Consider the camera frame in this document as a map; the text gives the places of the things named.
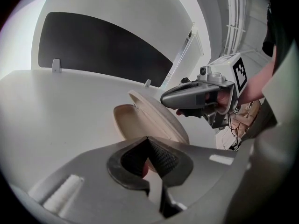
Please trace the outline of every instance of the case lid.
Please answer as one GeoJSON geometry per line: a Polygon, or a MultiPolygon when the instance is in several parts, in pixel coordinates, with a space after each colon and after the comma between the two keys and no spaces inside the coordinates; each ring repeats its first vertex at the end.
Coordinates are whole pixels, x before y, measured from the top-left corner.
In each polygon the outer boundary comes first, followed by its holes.
{"type": "Polygon", "coordinates": [[[155,124],[174,141],[189,144],[188,134],[178,119],[159,101],[134,90],[128,92],[137,108],[141,109],[155,124]]]}

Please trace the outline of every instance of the metal bracket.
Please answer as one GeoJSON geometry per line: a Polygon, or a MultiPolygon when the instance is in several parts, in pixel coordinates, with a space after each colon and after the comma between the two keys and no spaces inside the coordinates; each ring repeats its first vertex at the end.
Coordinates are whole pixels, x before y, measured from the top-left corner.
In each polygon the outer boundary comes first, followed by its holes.
{"type": "Polygon", "coordinates": [[[53,59],[52,73],[61,73],[60,59],[53,59]]]}
{"type": "Polygon", "coordinates": [[[144,83],[143,86],[144,86],[145,88],[149,88],[150,83],[151,83],[151,80],[148,79],[148,80],[144,83]]]}

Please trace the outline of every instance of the dark screen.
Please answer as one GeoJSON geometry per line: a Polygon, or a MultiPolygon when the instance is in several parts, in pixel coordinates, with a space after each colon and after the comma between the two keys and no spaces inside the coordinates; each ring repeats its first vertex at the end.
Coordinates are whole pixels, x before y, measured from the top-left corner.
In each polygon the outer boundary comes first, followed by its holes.
{"type": "Polygon", "coordinates": [[[85,70],[159,87],[172,62],[140,37],[98,18],[49,13],[45,19],[38,53],[40,67],[85,70]]]}

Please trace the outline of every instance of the table surface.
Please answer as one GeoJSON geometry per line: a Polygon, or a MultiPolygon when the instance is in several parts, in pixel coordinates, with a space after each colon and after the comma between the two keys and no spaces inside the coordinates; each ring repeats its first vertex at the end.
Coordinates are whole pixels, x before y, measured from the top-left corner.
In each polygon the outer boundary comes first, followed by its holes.
{"type": "MultiPolygon", "coordinates": [[[[28,192],[35,183],[87,150],[122,141],[113,109],[132,104],[129,90],[162,91],[124,79],[51,70],[18,70],[0,80],[0,167],[28,192]]],[[[216,147],[202,119],[178,118],[195,145],[216,147]]]]}

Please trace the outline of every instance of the open beige case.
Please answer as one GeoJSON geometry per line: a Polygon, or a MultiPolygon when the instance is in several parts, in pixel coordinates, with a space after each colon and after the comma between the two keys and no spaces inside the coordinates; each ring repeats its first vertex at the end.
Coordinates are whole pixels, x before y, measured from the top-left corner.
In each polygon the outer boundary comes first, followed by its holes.
{"type": "Polygon", "coordinates": [[[133,90],[128,94],[135,105],[114,108],[115,127],[124,140],[153,136],[189,144],[187,132],[164,105],[153,97],[133,90]]]}

